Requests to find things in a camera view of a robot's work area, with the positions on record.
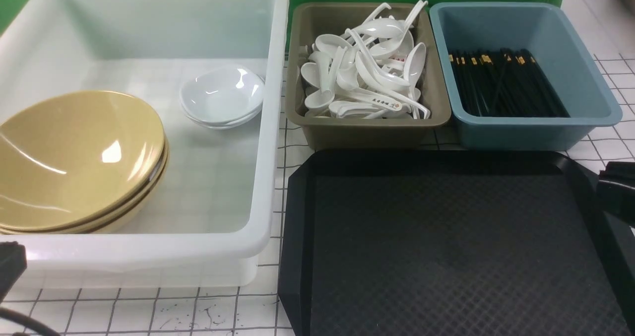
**white tiled surface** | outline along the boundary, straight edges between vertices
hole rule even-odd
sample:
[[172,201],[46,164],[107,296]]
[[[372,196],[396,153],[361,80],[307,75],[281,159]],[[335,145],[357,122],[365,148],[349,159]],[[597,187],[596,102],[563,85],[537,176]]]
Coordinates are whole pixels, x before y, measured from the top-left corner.
[[[635,161],[635,18],[617,0],[565,0],[563,10],[624,112],[617,126],[592,131],[565,153],[596,173],[610,160]],[[460,146],[452,128],[441,128],[428,136],[422,148]],[[252,284],[242,288],[14,290],[3,306],[73,336],[293,336],[275,293],[286,181],[311,149],[302,130],[284,114],[280,115],[278,151],[272,237]],[[0,336],[22,330],[0,322]]]

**small white dish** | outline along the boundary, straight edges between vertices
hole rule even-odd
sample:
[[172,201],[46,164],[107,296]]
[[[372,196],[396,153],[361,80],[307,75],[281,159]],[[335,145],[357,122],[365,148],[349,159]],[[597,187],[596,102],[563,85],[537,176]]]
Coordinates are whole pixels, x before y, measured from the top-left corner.
[[225,65],[186,82],[181,107],[192,121],[233,125],[262,109],[264,87],[260,76],[247,67]]
[[188,119],[190,119],[191,121],[193,121],[195,124],[200,125],[204,128],[208,128],[208,129],[212,129],[212,130],[227,130],[227,129],[231,129],[231,128],[235,128],[237,126],[243,125],[249,121],[251,121],[251,119],[255,118],[258,114],[260,114],[261,109],[257,109],[256,111],[252,112],[251,114],[242,117],[236,121],[232,121],[231,123],[224,123],[224,124],[207,124],[204,123],[202,121],[198,121],[197,119],[194,119],[193,117],[189,116],[186,114],[186,116],[188,117]]

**black tray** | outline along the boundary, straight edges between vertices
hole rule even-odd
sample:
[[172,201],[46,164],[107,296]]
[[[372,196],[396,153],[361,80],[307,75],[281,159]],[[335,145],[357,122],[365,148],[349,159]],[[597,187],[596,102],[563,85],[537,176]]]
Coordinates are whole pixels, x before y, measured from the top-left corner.
[[296,336],[635,335],[635,238],[549,152],[320,151],[289,180]]

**chopsticks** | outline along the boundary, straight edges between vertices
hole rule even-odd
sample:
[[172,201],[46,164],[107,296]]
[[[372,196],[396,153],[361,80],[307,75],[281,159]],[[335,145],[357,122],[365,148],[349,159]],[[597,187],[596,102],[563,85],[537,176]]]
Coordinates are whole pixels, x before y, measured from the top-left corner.
[[463,109],[478,117],[569,117],[527,50],[453,51],[450,64]]

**stack of yellow bowls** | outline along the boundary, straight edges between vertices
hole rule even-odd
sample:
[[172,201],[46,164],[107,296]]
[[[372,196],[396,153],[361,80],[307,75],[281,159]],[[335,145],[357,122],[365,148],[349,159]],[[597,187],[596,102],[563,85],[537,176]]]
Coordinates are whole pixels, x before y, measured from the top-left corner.
[[139,98],[42,101],[0,126],[0,234],[113,232],[148,202],[169,159],[161,119]]

